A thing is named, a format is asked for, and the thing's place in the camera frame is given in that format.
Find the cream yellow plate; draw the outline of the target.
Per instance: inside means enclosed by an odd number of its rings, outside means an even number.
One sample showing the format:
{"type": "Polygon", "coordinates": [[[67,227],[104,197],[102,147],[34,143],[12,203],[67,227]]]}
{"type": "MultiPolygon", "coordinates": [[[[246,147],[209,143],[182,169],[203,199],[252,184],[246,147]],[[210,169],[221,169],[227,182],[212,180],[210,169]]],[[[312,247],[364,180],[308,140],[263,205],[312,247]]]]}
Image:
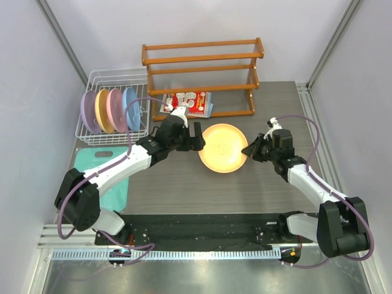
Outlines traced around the cream yellow plate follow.
{"type": "Polygon", "coordinates": [[[247,157],[241,152],[248,146],[245,135],[231,124],[215,124],[202,133],[205,146],[198,155],[203,164],[216,173],[240,169],[247,157]]]}

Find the orange yellow plate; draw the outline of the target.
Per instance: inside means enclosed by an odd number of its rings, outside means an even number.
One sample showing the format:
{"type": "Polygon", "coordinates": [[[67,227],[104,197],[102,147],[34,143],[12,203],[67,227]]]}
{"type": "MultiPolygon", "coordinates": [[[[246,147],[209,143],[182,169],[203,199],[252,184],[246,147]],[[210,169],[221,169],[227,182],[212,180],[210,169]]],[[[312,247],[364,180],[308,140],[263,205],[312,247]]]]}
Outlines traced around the orange yellow plate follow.
{"type": "Polygon", "coordinates": [[[95,109],[98,125],[100,126],[102,131],[107,134],[112,134],[115,130],[108,119],[108,113],[107,113],[108,93],[109,92],[107,89],[102,89],[97,93],[94,102],[94,109],[95,109]]]}

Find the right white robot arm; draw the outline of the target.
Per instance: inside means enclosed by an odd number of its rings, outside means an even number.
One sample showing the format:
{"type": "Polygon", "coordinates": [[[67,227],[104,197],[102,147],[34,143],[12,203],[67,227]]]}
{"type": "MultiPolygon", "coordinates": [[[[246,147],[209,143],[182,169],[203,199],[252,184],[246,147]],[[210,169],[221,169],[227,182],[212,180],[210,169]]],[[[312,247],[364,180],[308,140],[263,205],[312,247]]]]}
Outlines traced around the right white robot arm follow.
{"type": "Polygon", "coordinates": [[[334,190],[316,175],[308,162],[295,154],[289,130],[278,129],[257,138],[241,151],[257,162],[271,162],[275,172],[302,192],[318,209],[317,216],[301,211],[281,214],[276,233],[285,242],[297,236],[314,241],[326,257],[374,250],[366,206],[358,197],[334,190]]]}

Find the blue plate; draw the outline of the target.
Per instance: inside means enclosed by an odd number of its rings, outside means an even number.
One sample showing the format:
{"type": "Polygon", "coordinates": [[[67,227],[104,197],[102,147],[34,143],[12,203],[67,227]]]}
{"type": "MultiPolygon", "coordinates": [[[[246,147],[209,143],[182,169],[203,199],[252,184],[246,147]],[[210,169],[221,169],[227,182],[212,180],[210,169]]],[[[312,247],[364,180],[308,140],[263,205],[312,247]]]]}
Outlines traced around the blue plate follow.
{"type": "Polygon", "coordinates": [[[139,132],[141,126],[140,103],[132,87],[126,88],[122,94],[122,112],[126,116],[128,128],[134,132],[139,132]]]}

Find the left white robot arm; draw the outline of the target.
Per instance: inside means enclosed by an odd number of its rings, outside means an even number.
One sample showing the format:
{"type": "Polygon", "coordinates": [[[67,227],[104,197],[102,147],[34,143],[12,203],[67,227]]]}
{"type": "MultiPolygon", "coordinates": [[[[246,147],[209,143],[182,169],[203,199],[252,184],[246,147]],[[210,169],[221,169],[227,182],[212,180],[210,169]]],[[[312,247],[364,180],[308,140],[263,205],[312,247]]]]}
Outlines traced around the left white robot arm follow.
{"type": "Polygon", "coordinates": [[[109,235],[116,244],[129,240],[130,228],[120,213],[101,208],[100,198],[130,176],[165,160],[172,151],[201,151],[205,145],[202,127],[194,123],[194,134],[179,116],[169,115],[155,131],[108,162],[86,171],[69,170],[55,199],[58,222],[67,220],[73,229],[109,235]]]}

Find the pink plate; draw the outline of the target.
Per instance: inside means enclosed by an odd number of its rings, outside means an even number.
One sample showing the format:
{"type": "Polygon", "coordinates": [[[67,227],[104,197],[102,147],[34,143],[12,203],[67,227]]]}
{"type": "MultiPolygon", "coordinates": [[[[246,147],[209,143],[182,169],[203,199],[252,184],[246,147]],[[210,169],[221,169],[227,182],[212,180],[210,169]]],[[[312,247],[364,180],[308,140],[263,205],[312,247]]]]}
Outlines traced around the pink plate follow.
{"type": "Polygon", "coordinates": [[[123,113],[123,94],[115,88],[109,91],[107,98],[108,119],[114,130],[119,133],[126,131],[126,122],[123,113]]]}

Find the purple plate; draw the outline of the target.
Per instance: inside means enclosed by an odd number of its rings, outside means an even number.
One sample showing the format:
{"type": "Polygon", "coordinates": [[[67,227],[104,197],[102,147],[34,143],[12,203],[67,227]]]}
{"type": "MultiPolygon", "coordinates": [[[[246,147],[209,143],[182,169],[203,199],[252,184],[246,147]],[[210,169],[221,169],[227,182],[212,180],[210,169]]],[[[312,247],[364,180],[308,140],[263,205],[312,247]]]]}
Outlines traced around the purple plate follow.
{"type": "Polygon", "coordinates": [[[96,95],[97,93],[95,91],[88,90],[83,94],[80,102],[80,111],[83,124],[87,130],[94,135],[100,134],[102,131],[96,118],[96,95]]]}

